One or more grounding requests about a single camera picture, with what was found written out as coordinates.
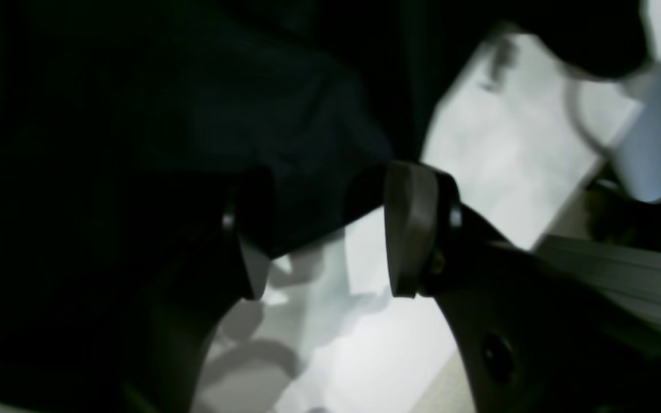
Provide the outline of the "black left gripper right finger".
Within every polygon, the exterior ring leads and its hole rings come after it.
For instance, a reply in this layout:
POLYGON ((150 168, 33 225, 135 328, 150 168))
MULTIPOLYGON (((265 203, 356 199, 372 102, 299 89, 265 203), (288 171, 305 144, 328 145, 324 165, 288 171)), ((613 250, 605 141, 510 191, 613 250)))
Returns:
POLYGON ((395 297, 433 298, 479 412, 661 412, 661 331, 512 245, 440 170, 393 162, 384 220, 395 297))

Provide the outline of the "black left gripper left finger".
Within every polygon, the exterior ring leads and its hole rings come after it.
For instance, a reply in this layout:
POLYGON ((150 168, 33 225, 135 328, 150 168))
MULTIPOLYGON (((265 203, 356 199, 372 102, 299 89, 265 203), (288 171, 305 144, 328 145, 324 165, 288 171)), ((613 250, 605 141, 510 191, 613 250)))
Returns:
POLYGON ((170 172, 139 183, 149 261, 118 317, 118 410, 187 412, 223 316, 267 284, 275 185, 240 173, 170 172))

